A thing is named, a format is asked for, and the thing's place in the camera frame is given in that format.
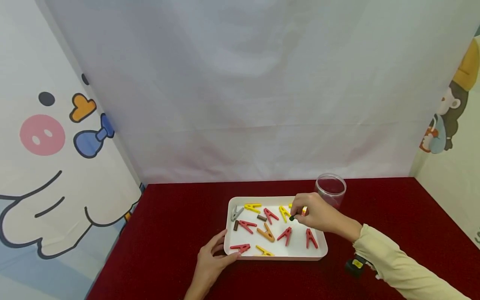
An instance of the cream sleeve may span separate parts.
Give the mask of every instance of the cream sleeve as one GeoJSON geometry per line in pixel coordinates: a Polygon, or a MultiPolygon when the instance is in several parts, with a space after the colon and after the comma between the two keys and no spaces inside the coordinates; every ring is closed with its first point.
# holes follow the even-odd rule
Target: cream sleeve
{"type": "Polygon", "coordinates": [[[373,264],[381,279],[408,300],[469,299],[408,257],[395,242],[373,227],[363,225],[353,247],[356,254],[373,264]]]}

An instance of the blue bow tie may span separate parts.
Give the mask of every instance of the blue bow tie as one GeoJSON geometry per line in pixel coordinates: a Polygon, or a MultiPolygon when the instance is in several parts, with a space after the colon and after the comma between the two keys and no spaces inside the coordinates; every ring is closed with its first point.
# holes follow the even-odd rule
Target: blue bow tie
{"type": "Polygon", "coordinates": [[[73,145],[78,153],[85,158],[94,158],[103,147],[106,138],[112,138],[115,134],[112,125],[105,113],[100,115],[100,130],[83,130],[73,137],[73,145]]]}

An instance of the pink pig nose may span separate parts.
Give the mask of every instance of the pink pig nose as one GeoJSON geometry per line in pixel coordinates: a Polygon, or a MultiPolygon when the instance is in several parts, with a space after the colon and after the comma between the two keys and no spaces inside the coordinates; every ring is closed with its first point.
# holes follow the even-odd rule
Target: pink pig nose
{"type": "Polygon", "coordinates": [[[22,124],[20,141],[33,154],[48,156],[63,148],[65,131],[54,118],[47,115],[34,115],[22,124]]]}

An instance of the person's left hand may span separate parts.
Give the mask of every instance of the person's left hand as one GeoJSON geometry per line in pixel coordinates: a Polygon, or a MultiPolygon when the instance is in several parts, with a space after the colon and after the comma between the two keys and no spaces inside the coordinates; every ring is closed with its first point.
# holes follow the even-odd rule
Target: person's left hand
{"type": "Polygon", "coordinates": [[[223,241],[227,230],[215,235],[205,246],[198,252],[197,267],[193,275],[192,284],[200,282],[210,288],[225,269],[226,266],[233,263],[240,257],[239,252],[230,255],[215,255],[214,254],[223,249],[223,241]]]}

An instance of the cartoon girl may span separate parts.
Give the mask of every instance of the cartoon girl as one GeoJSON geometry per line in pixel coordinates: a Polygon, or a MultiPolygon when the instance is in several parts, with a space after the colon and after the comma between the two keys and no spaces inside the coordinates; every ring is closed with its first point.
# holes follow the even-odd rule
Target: cartoon girl
{"type": "Polygon", "coordinates": [[[420,144],[423,151],[437,154],[453,148],[458,118],[467,106],[468,92],[477,81],[479,56],[478,44],[473,39],[423,137],[420,144]]]}

